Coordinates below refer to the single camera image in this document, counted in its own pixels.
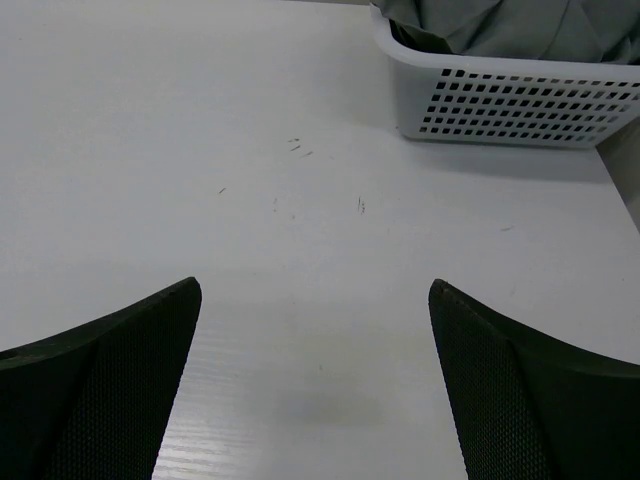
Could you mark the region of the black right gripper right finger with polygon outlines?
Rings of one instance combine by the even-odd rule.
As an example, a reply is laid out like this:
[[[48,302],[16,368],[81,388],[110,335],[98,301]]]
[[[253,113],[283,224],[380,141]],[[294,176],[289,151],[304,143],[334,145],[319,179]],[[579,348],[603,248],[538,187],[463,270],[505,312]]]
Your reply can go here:
[[[638,478],[638,365],[555,339],[441,279],[428,304],[468,478]]]

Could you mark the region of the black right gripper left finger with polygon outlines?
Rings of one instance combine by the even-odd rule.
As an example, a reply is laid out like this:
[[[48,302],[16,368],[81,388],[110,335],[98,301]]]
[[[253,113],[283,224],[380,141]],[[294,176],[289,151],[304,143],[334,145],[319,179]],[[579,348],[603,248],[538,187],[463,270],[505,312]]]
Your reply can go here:
[[[190,277],[2,351],[2,478],[151,478],[201,302]]]

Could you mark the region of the grey pleated skirt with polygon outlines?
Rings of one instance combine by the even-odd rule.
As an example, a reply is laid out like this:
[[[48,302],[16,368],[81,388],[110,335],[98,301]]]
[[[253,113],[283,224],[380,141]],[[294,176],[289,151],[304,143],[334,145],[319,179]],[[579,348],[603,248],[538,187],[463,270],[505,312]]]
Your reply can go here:
[[[374,1],[404,46],[426,53],[639,64],[637,0]]]

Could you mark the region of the white plastic laundry basket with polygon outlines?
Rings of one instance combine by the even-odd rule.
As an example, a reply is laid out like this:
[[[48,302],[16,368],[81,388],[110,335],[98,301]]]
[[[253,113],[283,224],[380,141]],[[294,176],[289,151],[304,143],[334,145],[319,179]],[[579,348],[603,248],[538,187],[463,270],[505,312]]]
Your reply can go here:
[[[636,66],[420,52],[370,11],[408,139],[590,149],[639,116]]]

